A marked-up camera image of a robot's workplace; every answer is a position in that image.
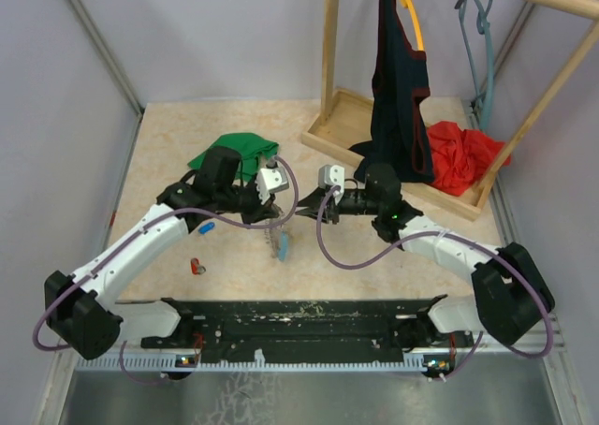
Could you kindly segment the blue key tag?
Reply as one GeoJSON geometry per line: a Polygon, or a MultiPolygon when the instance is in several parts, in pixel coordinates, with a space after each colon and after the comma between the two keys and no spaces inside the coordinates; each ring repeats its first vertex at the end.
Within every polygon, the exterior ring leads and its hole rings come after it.
{"type": "Polygon", "coordinates": [[[198,232],[200,235],[204,235],[204,234],[206,234],[206,233],[208,233],[208,232],[212,231],[214,228],[215,228],[215,223],[214,223],[214,222],[209,222],[209,223],[206,223],[206,224],[204,224],[204,225],[200,226],[200,227],[198,228],[197,232],[198,232]]]}

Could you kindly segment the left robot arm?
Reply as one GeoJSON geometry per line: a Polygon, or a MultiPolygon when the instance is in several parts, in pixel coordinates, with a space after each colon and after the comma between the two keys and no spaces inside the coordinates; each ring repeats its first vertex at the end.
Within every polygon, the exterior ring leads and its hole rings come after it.
{"type": "Polygon", "coordinates": [[[280,226],[277,193],[295,188],[294,175],[280,156],[241,179],[241,155],[216,146],[169,185],[144,216],[117,242],[70,274],[52,273],[44,283],[45,311],[37,321],[33,342],[47,326],[84,359],[96,359],[115,344],[146,338],[172,345],[189,344],[195,335],[192,313],[173,299],[121,302],[122,292],[161,254],[193,233],[208,219],[228,223],[237,213],[238,227],[269,229],[280,226]]]}

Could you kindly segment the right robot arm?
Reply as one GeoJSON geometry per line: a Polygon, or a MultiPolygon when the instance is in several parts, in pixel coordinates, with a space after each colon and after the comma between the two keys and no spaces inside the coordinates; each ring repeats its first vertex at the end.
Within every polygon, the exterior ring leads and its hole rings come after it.
{"type": "Polygon", "coordinates": [[[555,306],[547,284],[528,250],[511,242],[504,247],[467,239],[432,221],[401,193],[402,183],[389,164],[373,164],[362,187],[347,188],[344,170],[325,165],[318,186],[300,200],[296,213],[319,226],[343,215],[368,215],[377,236],[391,249],[425,257],[469,283],[464,297],[434,300],[418,322],[419,338],[442,344],[452,332],[488,334],[509,350],[535,325],[546,327],[542,355],[553,346],[549,314],[555,306]]]}

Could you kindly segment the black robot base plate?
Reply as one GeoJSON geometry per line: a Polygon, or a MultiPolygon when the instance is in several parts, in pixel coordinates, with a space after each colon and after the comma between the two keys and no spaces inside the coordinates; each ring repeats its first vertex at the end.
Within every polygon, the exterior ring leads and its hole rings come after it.
{"type": "Polygon", "coordinates": [[[352,317],[367,320],[356,332],[384,343],[398,332],[402,347],[425,342],[436,344],[449,335],[435,329],[427,313],[435,301],[429,300],[282,300],[282,301],[186,301],[169,300],[182,320],[169,337],[149,334],[141,338],[142,348],[191,348],[192,337],[203,327],[214,330],[223,326],[232,331],[241,322],[241,336],[285,336],[283,324],[294,323],[292,336],[312,340],[326,333],[331,322],[346,322],[352,317]]]}

